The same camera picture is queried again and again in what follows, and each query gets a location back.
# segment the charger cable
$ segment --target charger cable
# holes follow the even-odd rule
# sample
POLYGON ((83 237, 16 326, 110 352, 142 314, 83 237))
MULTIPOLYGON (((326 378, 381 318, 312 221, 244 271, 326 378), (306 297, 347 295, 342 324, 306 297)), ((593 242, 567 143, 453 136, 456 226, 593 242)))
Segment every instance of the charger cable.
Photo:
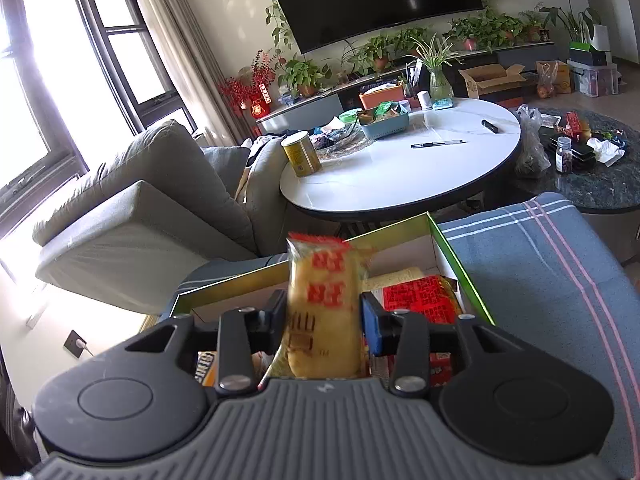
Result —
POLYGON ((82 339, 77 339, 76 340, 76 346, 78 348, 81 348, 82 350, 86 350, 87 352, 89 352, 89 354, 91 354, 91 357, 94 357, 94 354, 91 352, 91 350, 89 350, 87 348, 87 345, 84 341, 82 341, 82 339))

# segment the metal screw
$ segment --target metal screw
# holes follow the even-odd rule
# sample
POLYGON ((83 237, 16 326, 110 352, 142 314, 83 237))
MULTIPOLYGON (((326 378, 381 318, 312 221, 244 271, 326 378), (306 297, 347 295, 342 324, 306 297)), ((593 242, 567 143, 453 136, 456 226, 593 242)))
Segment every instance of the metal screw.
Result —
POLYGON ((396 379, 394 388, 399 392, 406 394, 412 394, 423 390, 427 385, 427 382, 422 378, 415 375, 407 375, 396 379))
POLYGON ((230 392, 244 390, 251 384, 251 379, 246 375, 228 375, 220 380, 220 388, 230 392))

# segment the blue tablecloth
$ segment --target blue tablecloth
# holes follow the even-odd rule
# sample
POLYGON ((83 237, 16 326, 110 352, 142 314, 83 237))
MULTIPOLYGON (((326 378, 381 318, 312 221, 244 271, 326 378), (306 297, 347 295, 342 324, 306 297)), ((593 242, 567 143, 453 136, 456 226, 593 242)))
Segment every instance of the blue tablecloth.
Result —
POLYGON ((615 405, 600 456, 640 478, 640 297, 556 193, 441 226, 498 326, 591 374, 615 405))

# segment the blue basket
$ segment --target blue basket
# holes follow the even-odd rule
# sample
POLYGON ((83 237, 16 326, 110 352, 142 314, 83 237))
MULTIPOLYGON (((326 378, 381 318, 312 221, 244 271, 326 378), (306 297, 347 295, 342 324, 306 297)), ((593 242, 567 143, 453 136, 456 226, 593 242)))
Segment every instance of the blue basket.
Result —
MULTIPOLYGON (((409 126, 409 110, 402 105, 400 105, 400 109, 402 113, 396 117, 361 126, 367 139, 377 140, 405 130, 409 126)), ((365 112, 373 114, 375 110, 375 108, 371 108, 370 110, 365 110, 365 112)))

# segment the orange storage box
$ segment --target orange storage box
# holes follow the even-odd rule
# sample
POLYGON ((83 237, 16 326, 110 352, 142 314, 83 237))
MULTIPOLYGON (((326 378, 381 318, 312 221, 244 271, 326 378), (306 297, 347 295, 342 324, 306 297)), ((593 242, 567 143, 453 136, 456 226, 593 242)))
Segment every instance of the orange storage box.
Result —
POLYGON ((362 102, 362 107, 365 110, 375 108, 380 103, 386 103, 387 101, 404 101, 404 99, 404 89, 402 85, 385 88, 377 92, 371 92, 370 94, 360 94, 360 102, 362 102))

